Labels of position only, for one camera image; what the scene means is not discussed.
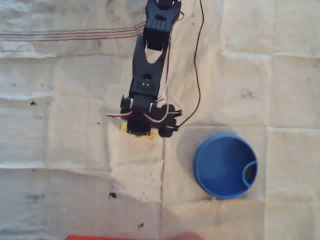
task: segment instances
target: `fabric sheet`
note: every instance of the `fabric sheet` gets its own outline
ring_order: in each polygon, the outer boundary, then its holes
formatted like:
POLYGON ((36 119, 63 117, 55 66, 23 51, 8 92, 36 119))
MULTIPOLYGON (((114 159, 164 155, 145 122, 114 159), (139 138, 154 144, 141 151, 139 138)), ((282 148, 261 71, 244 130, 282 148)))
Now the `fabric sheet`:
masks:
MULTIPOLYGON (((203 0, 202 102, 156 141, 105 117, 128 95, 146 3, 0 1, 0 239, 320 239, 320 2, 203 0), (258 158, 237 199, 208 196, 193 176, 217 133, 258 158)), ((168 87, 179 121, 198 101, 202 21, 198 0, 182 5, 168 87)))

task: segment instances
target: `blue bowl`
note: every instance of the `blue bowl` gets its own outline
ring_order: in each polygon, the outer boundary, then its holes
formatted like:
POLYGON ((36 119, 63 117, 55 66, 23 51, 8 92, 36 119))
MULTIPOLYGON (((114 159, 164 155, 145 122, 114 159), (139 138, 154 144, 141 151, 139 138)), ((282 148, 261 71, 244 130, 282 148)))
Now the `blue bowl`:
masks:
POLYGON ((233 134, 210 137, 193 162, 199 185, 211 196, 232 199, 246 193, 256 180, 257 157, 251 146, 233 134))

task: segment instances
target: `black robotic arm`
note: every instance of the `black robotic arm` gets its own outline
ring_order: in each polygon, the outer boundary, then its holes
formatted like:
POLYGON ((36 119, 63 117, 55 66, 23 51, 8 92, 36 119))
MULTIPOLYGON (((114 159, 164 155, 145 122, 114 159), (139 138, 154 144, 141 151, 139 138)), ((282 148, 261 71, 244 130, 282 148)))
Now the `black robotic arm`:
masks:
POLYGON ((178 0, 148 0, 143 35, 137 39, 133 56, 129 96, 121 101, 122 118, 130 134, 147 136, 152 129, 158 129, 161 137, 170 138, 179 129, 176 118, 182 116, 182 111, 176 111, 171 104, 158 107, 158 97, 170 36, 181 7, 178 0), (155 63, 148 62, 146 48, 162 52, 155 63))

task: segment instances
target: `cable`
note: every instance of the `cable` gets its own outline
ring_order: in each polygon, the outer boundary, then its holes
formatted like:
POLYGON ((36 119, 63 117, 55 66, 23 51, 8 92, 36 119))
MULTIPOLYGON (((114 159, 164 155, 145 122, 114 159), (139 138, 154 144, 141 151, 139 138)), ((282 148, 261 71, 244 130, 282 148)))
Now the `cable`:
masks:
POLYGON ((167 89, 168 89, 168 85, 169 85, 169 67, 170 67, 170 52, 171 52, 171 40, 169 41, 169 50, 168 50, 168 57, 167 57, 167 64, 166 64, 166 77, 165 77, 165 86, 163 89, 163 93, 161 95, 161 97, 158 98, 158 100, 156 101, 157 103, 160 103, 161 101, 164 100, 164 97, 166 95, 167 89))
POLYGON ((198 49, 199 49, 199 43, 200 43, 200 37, 201 37, 201 33, 202 33, 202 29, 204 28, 205 25, 205 11, 204 11, 204 6, 202 3, 202 0, 200 1, 200 6, 201 6, 201 12, 202 12, 202 24, 199 30, 199 34, 198 34, 198 38, 197 38, 197 42, 196 42, 196 47, 195 47, 195 52, 194 52, 194 69, 195 69, 195 74, 196 74, 196 83, 197 83, 197 87, 198 87, 198 91, 199 91, 199 100, 198 100, 198 104, 195 108, 195 110, 193 111, 193 113, 186 119, 184 120, 179 126, 178 128, 181 128, 184 124, 186 124, 186 122, 188 122, 198 111, 200 103, 201 103, 201 88, 200 88, 200 81, 199 81, 199 72, 198 72, 198 67, 197 67, 197 55, 198 55, 198 49))
POLYGON ((107 117, 110 118, 121 118, 121 117, 128 117, 132 114, 133 112, 128 112, 128 113, 123 113, 123 114, 106 114, 107 117))
POLYGON ((185 19, 185 17, 186 17, 186 15, 185 15, 185 13, 184 13, 183 11, 181 11, 180 14, 183 16, 183 18, 178 19, 178 20, 177 20, 178 22, 182 21, 182 20, 185 19))
POLYGON ((149 119, 151 122, 155 123, 155 124, 160 124, 162 123, 164 120, 166 120, 166 118, 168 117, 168 114, 169 114, 169 104, 167 103, 166 104, 166 112, 165 112, 165 115, 164 117, 161 119, 161 120, 155 120, 153 118, 151 118, 150 116, 148 116, 147 114, 143 114, 147 119, 149 119))
MULTIPOLYGON (((162 96, 156 101, 157 103, 160 103, 162 101, 164 101, 164 97, 165 94, 167 92, 168 89, 168 85, 169 85, 169 70, 170 70, 170 52, 171 52, 171 40, 169 41, 169 49, 168 49, 168 57, 167 57, 167 64, 166 64, 166 75, 165 75, 165 86, 164 86, 164 90, 162 93, 162 96)), ((164 120, 166 120, 166 118, 168 117, 169 114, 173 114, 172 112, 169 112, 169 104, 166 103, 166 113, 164 115, 164 117, 161 120, 155 120, 153 118, 151 118, 150 116, 148 116, 147 114, 143 114, 147 119, 149 119, 151 122, 155 123, 155 124, 160 124, 162 123, 164 120)))

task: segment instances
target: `yellow object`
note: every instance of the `yellow object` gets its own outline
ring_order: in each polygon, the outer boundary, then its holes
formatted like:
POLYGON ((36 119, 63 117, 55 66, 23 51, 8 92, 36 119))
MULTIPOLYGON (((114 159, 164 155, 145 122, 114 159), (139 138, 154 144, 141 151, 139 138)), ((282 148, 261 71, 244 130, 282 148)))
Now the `yellow object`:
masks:
MULTIPOLYGON (((123 133, 126 133, 126 134, 130 134, 130 133, 127 132, 127 129, 128 129, 128 123, 127 122, 122 123, 120 131, 123 132, 123 133)), ((136 136, 136 137, 154 141, 154 140, 156 140, 157 136, 158 136, 158 130, 157 129, 151 129, 150 135, 148 135, 148 136, 136 136)))

